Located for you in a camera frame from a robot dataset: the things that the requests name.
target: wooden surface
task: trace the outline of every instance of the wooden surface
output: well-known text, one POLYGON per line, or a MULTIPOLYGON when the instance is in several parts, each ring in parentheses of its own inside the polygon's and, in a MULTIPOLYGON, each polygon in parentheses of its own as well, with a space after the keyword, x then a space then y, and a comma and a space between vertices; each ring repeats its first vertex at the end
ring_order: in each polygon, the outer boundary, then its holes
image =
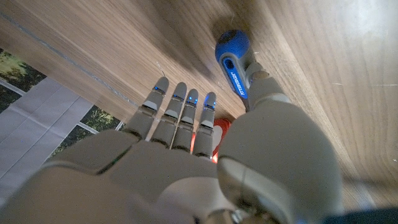
POLYGON ((397 1, 0 0, 0 12, 0 47, 124 121, 163 75, 200 103, 214 91, 217 117, 244 113, 214 56, 242 29, 333 143, 346 208, 398 205, 397 1))

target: red object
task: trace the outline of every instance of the red object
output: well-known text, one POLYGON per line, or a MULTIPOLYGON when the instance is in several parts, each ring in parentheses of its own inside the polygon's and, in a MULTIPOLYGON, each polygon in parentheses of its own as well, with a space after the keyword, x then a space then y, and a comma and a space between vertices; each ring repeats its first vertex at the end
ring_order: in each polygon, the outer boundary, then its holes
MULTIPOLYGON (((229 122, 227 119, 217 119, 214 121, 214 126, 220 126, 221 129, 223 130, 223 133, 221 134, 221 140, 220 143, 222 142, 222 140, 224 139, 229 127, 231 126, 231 122, 229 122)), ((193 144, 195 143, 195 133, 192 134, 192 141, 191 141, 191 153, 193 151, 193 144)), ((216 149, 213 151, 213 157, 212 157, 212 161, 214 163, 217 163, 218 161, 218 148, 219 148, 220 144, 218 144, 218 146, 216 147, 216 149)))
MULTIPOLYGON (((214 126, 220 126, 223 130, 223 133, 221 134, 221 141, 220 143, 223 141, 229 127, 231 126, 231 122, 229 122, 227 119, 217 119, 214 121, 214 126)), ((216 149, 213 151, 213 157, 217 154, 218 156, 218 148, 219 148, 220 144, 218 144, 218 146, 216 147, 216 149)))
POLYGON ((192 140, 191 140, 191 154, 192 154, 192 152, 193 152, 193 143, 195 143, 195 137, 196 137, 196 134, 195 134, 195 133, 192 133, 192 140))

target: wood grain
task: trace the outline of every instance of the wood grain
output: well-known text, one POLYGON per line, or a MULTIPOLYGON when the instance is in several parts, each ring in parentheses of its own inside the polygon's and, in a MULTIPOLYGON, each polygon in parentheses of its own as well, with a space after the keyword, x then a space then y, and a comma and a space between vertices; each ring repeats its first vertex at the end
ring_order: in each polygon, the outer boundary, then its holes
POLYGON ((0 6, 1 28, 7 27, 0 47, 122 120, 163 75, 169 90, 185 82, 201 102, 214 91, 217 117, 244 113, 214 57, 218 36, 242 29, 258 61, 333 143, 346 208, 398 205, 394 1, 1 0, 0 6))

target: robot finger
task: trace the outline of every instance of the robot finger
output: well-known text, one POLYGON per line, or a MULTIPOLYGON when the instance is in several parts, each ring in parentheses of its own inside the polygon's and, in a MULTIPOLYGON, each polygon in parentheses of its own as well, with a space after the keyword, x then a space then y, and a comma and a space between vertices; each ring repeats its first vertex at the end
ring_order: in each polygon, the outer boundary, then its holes
POLYGON ((200 124, 197 128, 195 143, 192 154, 198 157, 211 159, 213 146, 213 123, 216 109, 216 94, 207 94, 203 104, 203 111, 200 115, 200 124))
POLYGON ((139 139, 145 139, 154 122, 156 113, 162 104, 163 97, 168 87, 169 80, 165 77, 160 78, 144 103, 138 107, 137 112, 126 124, 123 131, 132 133, 139 139))
POLYGON ((157 125, 156 130, 152 135, 150 141, 159 142, 163 144, 167 149, 170 148, 186 93, 186 84, 180 82, 175 87, 172 99, 167 106, 166 112, 160 119, 160 122, 157 125))
POLYGON ((177 132, 175 133, 172 149, 179 149, 191 153, 191 141, 193 133, 193 121, 198 103, 198 91, 189 91, 184 109, 182 111, 177 132))

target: screwdriver handle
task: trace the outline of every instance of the screwdriver handle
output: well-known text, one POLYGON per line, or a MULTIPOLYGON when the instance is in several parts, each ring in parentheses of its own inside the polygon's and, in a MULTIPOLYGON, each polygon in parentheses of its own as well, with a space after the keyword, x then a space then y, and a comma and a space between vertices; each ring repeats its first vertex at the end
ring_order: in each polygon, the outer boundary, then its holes
POLYGON ((245 104, 251 79, 246 70, 255 62, 249 38, 241 30, 229 30, 218 39, 215 55, 230 87, 245 104))

